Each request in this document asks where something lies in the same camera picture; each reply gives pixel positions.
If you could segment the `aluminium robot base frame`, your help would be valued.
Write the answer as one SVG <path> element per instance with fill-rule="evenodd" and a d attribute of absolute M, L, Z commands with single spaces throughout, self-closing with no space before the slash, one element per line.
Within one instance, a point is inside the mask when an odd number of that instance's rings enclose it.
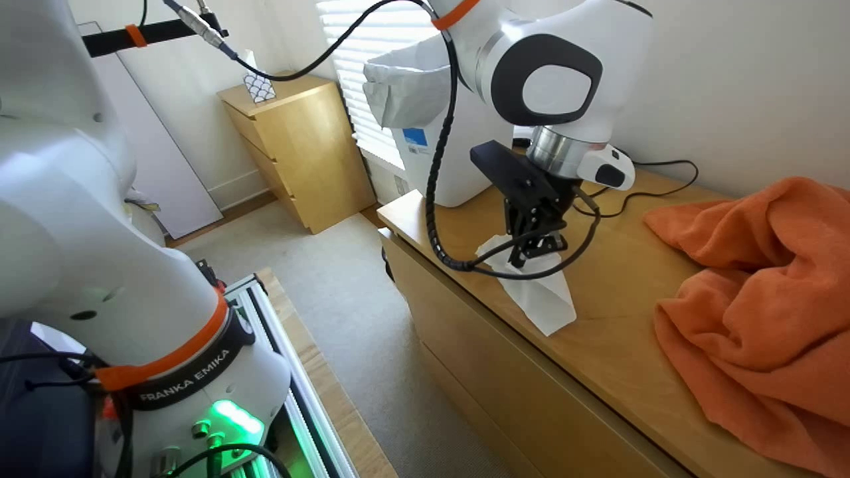
<path fill-rule="evenodd" d="M 254 345 L 270 354 L 264 373 L 244 373 L 196 421 L 203 448 L 177 478 L 357 478 L 332 431 L 294 342 L 270 302 L 270 285 L 249 277 L 225 289 L 228 305 L 254 328 Z"/>

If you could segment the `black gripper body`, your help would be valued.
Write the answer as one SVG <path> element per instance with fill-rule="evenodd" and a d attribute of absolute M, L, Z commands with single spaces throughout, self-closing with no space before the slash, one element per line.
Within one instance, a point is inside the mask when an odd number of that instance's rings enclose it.
<path fill-rule="evenodd" d="M 559 233 L 573 202 L 573 182 L 561 182 L 512 150 L 486 142 L 471 150 L 471 162 L 504 198 L 504 227 L 519 240 Z"/>

